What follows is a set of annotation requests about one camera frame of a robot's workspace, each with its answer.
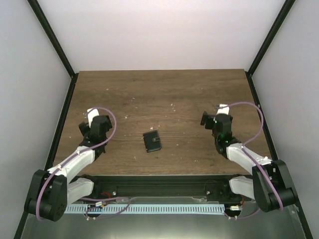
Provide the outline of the black leather card holder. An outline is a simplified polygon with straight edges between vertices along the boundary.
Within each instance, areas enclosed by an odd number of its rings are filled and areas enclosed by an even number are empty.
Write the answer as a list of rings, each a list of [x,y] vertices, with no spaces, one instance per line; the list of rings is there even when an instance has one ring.
[[[146,132],[143,134],[143,140],[147,153],[161,150],[161,140],[157,130]]]

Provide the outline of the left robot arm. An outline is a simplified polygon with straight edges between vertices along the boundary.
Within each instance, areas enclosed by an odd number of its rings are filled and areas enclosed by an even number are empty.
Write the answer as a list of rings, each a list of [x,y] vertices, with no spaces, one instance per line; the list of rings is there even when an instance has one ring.
[[[113,129],[108,115],[97,110],[88,114],[88,122],[79,124],[83,140],[76,150],[62,162],[48,170],[37,170],[30,183],[24,210],[38,220],[59,220],[68,205],[87,197],[97,201],[102,195],[100,186],[88,178],[75,176],[105,153],[107,132]]]

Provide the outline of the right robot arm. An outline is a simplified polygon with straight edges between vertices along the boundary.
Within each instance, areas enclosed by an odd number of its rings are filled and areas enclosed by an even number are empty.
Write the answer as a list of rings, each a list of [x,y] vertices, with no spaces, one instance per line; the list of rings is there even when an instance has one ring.
[[[272,160],[246,148],[232,134],[233,117],[218,110],[210,115],[203,112],[200,124],[211,130],[216,150],[226,159],[244,168],[251,178],[237,176],[221,188],[221,194],[228,201],[238,195],[255,200],[263,212],[279,210],[293,205],[298,200],[297,191],[286,163]]]

